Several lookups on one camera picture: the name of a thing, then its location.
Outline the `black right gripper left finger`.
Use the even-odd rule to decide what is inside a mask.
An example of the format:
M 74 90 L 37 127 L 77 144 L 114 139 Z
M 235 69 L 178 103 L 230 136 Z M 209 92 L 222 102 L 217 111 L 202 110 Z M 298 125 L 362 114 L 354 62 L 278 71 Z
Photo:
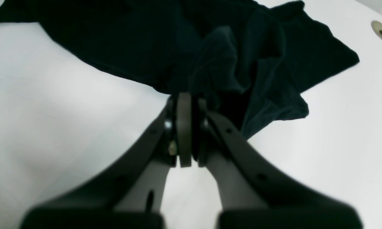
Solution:
M 166 177 L 192 164 L 192 97 L 171 96 L 131 148 L 91 180 L 41 203 L 22 229 L 163 229 Z

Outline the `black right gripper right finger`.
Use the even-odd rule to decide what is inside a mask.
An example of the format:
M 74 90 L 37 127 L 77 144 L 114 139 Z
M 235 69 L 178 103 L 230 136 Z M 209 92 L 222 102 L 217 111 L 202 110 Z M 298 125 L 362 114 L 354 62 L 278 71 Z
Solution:
M 196 161 L 215 179 L 223 207 L 217 229 L 363 228 L 353 207 L 280 171 L 202 98 L 196 115 Z

